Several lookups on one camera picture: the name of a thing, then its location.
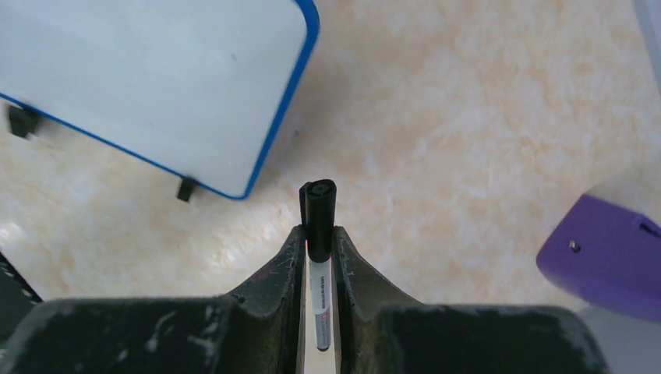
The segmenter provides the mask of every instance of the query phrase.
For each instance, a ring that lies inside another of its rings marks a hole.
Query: purple block
[[[537,255],[551,283],[587,302],[661,322],[661,228],[583,195]]]

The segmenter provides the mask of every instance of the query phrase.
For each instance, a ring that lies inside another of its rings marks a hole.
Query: blue rim
[[[296,87],[299,85],[299,81],[301,80],[301,76],[303,75],[303,72],[305,71],[306,65],[309,61],[310,55],[312,54],[312,50],[314,49],[314,44],[316,43],[316,39],[319,36],[319,13],[316,10],[316,6],[314,5],[312,0],[295,0],[296,4],[299,6],[301,9],[301,12],[303,13],[303,17],[306,20],[306,25],[307,25],[307,35],[306,35],[306,41],[303,43],[303,47],[301,48],[301,52],[299,53],[299,59],[296,61],[296,65],[294,66],[294,69],[292,71],[292,76],[289,78],[289,82],[287,83],[287,88],[285,88],[285,92],[282,95],[282,99],[280,100],[280,105],[277,108],[277,111],[275,112],[275,116],[273,118],[273,121],[270,125],[270,128],[268,130],[267,136],[264,139],[264,143],[262,145],[262,149],[260,150],[259,156],[257,156],[257,162],[255,163],[255,168],[253,169],[253,173],[250,175],[250,179],[248,181],[248,185],[246,186],[246,190],[243,192],[243,194],[239,196],[232,196],[227,193],[218,191],[214,188],[211,188],[209,185],[205,185],[203,183],[200,183],[200,187],[203,187],[213,193],[217,193],[220,196],[226,197],[228,199],[232,200],[243,200],[246,199],[250,193],[253,190],[253,187],[255,186],[255,182],[257,181],[257,177],[260,174],[260,171],[264,165],[264,161],[267,159],[268,151],[273,145],[273,141],[275,140],[275,136],[277,134],[278,129],[280,128],[280,124],[282,123],[282,120],[285,117],[285,113],[287,112],[287,108],[289,107],[289,104],[292,102],[292,98],[294,97],[294,92],[296,91]],[[22,103],[18,101],[17,99],[13,97],[9,97],[3,93],[0,93],[0,98],[5,99],[9,102],[12,102],[16,105],[26,107],[27,104]],[[164,165],[158,164],[156,162],[153,162],[152,160],[149,160],[143,156],[140,156],[139,154],[132,152],[130,150],[127,150],[126,148],[119,146],[118,144],[115,144],[113,142],[109,142],[106,139],[102,139],[99,136],[94,135],[91,132],[85,131],[81,129],[80,127],[63,121],[60,118],[56,118],[48,113],[44,113],[43,111],[40,111],[37,108],[32,108],[35,112],[37,112],[39,115],[48,118],[52,121],[59,122],[67,127],[70,127],[71,129],[74,129],[78,132],[81,132],[91,138],[94,138],[102,143],[105,143],[109,146],[113,146],[114,148],[121,150],[122,152],[128,153],[131,156],[134,156],[136,158],[139,158],[142,161],[147,162],[148,164],[152,164],[153,166],[156,166],[157,168],[160,168],[162,170],[165,170],[171,174],[177,175],[180,178],[184,178],[185,175],[182,175],[181,173],[178,173],[177,171],[174,171],[170,168],[165,167]]]

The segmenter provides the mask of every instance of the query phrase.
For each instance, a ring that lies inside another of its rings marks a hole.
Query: black marker cap
[[[301,218],[308,239],[308,257],[324,263],[331,257],[331,238],[335,226],[335,197],[338,189],[330,179],[306,183],[299,190]]]

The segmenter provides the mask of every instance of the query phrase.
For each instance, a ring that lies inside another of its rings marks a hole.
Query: marker pen
[[[310,293],[316,327],[316,347],[331,346],[331,238],[335,221],[335,183],[308,182],[299,190],[301,218],[307,237]]]

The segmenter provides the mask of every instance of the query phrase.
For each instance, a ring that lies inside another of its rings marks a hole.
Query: marble surface
[[[318,178],[362,254],[430,303],[579,310],[535,266],[573,202],[592,189],[661,220],[661,101],[628,0],[317,6],[318,47],[244,202],[181,203],[176,177],[62,126],[0,132],[0,248],[37,292],[225,292]],[[308,371],[333,372],[307,337]]]

